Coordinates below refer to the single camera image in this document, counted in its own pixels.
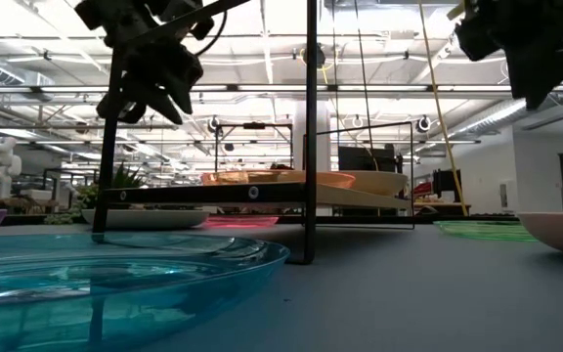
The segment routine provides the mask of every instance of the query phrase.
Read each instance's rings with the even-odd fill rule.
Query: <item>white pillar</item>
[[[292,125],[292,156],[294,169],[301,170],[303,165],[303,135],[305,134],[306,102],[297,102],[296,113]],[[329,110],[325,101],[317,102],[317,132],[329,130]],[[331,169],[331,135],[317,136],[317,171]]]

